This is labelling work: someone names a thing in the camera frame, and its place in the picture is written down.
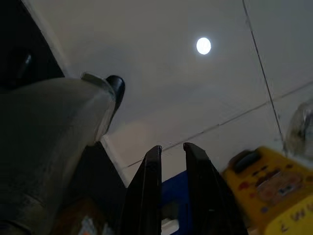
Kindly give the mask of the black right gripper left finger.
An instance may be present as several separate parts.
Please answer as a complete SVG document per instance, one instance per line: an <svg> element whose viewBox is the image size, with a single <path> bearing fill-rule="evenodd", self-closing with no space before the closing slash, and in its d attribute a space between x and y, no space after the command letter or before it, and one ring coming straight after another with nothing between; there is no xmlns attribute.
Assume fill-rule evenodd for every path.
<svg viewBox="0 0 313 235"><path fill-rule="evenodd" d="M161 235L161 152L150 149L129 184L119 235Z"/></svg>

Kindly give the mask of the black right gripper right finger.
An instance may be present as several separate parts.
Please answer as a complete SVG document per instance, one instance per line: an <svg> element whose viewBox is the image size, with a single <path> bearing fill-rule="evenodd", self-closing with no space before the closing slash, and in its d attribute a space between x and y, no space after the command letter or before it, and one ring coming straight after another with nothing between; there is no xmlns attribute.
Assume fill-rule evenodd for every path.
<svg viewBox="0 0 313 235"><path fill-rule="evenodd" d="M185 142L193 235L247 235L234 195L205 150Z"/></svg>

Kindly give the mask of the blue dustpan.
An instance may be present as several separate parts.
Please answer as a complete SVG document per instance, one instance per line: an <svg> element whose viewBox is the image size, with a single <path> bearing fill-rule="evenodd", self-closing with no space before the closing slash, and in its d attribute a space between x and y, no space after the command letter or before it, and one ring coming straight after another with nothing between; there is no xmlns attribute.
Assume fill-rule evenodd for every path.
<svg viewBox="0 0 313 235"><path fill-rule="evenodd" d="M161 190L162 217L176 219L179 229L171 235L192 235L193 222L188 191L187 172L164 181Z"/></svg>

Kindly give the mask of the brown cardboard box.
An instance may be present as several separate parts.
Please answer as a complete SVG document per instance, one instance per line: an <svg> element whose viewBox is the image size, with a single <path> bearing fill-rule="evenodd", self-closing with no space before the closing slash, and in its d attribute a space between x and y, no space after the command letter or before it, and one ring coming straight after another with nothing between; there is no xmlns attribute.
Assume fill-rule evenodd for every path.
<svg viewBox="0 0 313 235"><path fill-rule="evenodd" d="M63 208L49 235L115 235L99 207L83 198Z"/></svg>

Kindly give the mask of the yellow cartoon plastic bin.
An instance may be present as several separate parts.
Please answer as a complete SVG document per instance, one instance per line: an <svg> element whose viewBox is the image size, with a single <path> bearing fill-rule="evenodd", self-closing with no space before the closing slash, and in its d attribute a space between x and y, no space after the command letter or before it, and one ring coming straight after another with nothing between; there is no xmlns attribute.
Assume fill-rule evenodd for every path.
<svg viewBox="0 0 313 235"><path fill-rule="evenodd" d="M267 147L233 157L223 177L259 235L313 235L313 171Z"/></svg>

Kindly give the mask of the silver robot leg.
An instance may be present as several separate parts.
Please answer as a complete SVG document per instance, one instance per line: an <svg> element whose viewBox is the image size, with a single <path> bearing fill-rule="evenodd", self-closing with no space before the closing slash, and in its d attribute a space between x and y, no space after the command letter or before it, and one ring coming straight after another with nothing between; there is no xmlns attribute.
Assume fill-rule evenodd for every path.
<svg viewBox="0 0 313 235"><path fill-rule="evenodd" d="M84 74L0 95L0 235L48 235L84 149L107 133L124 80Z"/></svg>

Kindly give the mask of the clear plastic bag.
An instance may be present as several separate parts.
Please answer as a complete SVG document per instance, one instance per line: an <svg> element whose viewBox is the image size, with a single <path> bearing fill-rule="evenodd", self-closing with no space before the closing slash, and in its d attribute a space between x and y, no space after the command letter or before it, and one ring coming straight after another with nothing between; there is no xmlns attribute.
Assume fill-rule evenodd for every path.
<svg viewBox="0 0 313 235"><path fill-rule="evenodd" d="M284 146L294 156L313 161L313 99L300 104L294 112Z"/></svg>

